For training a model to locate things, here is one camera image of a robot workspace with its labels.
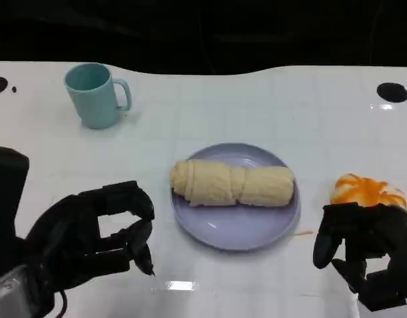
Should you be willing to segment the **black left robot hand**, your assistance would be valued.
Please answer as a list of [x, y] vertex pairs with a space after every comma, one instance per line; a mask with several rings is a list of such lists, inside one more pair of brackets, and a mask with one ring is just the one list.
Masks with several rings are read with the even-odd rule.
[[[138, 220], [102, 237], [99, 217], [125, 212]], [[152, 276], [148, 239], [154, 217], [149, 195], [135, 181], [69, 195], [40, 216], [28, 233], [28, 265], [47, 294], [77, 287], [99, 276], [127, 272], [131, 263]]]

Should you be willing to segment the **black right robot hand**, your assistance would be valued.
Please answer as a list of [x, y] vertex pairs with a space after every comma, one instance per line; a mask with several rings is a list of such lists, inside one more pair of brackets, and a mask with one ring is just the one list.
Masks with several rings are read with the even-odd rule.
[[313, 264], [332, 264], [369, 311], [406, 305], [407, 210], [379, 203], [325, 205]]

